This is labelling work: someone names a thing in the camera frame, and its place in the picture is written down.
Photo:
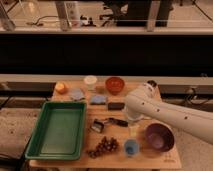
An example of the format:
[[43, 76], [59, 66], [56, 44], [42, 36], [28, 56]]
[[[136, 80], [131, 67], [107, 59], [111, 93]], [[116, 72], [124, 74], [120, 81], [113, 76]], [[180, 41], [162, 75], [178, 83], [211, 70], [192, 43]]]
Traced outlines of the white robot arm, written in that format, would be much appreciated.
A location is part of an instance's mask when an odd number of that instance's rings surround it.
[[158, 101], [156, 92], [149, 83], [130, 91], [124, 98], [126, 117], [139, 121], [149, 116], [213, 145], [213, 113]]

